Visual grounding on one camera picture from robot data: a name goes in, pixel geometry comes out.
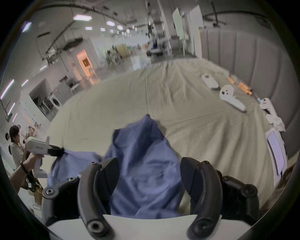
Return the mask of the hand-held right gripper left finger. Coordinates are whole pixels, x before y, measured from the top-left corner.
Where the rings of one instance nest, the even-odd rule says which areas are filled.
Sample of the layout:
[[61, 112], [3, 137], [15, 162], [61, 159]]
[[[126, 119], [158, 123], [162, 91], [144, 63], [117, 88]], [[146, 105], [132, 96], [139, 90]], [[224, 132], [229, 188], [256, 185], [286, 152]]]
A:
[[112, 240], [110, 198], [119, 180], [117, 158], [92, 162], [76, 177], [43, 190], [42, 218], [46, 227], [62, 220], [81, 219], [93, 239]]

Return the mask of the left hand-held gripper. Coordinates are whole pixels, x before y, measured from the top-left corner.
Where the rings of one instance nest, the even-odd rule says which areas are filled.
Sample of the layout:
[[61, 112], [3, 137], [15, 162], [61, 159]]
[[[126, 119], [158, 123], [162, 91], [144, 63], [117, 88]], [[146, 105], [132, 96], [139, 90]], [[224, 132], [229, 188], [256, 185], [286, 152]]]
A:
[[[47, 137], [45, 141], [39, 140], [35, 137], [29, 137], [25, 141], [28, 151], [34, 155], [48, 155], [52, 157], [61, 157], [65, 153], [63, 147], [50, 145], [50, 137]], [[47, 173], [41, 170], [42, 158], [36, 160], [32, 173], [35, 178], [47, 178]]]

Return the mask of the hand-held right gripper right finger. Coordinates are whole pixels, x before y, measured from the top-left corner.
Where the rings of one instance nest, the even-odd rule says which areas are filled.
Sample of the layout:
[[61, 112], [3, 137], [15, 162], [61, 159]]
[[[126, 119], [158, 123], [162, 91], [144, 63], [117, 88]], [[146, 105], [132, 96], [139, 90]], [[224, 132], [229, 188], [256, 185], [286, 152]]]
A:
[[189, 239], [204, 239], [215, 230], [219, 218], [253, 226], [260, 216], [258, 190], [231, 176], [222, 175], [208, 161], [183, 157], [183, 186], [190, 196], [190, 215], [195, 220], [187, 230]]

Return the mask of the person's left hand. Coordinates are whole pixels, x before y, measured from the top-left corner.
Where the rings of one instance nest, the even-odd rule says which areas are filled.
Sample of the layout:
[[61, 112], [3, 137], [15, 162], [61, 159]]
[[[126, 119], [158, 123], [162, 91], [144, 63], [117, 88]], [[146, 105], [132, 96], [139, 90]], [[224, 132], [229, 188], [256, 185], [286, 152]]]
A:
[[31, 154], [27, 160], [21, 163], [21, 169], [25, 174], [28, 174], [31, 170], [34, 169], [35, 163], [37, 160], [42, 159], [44, 155], [40, 154]]

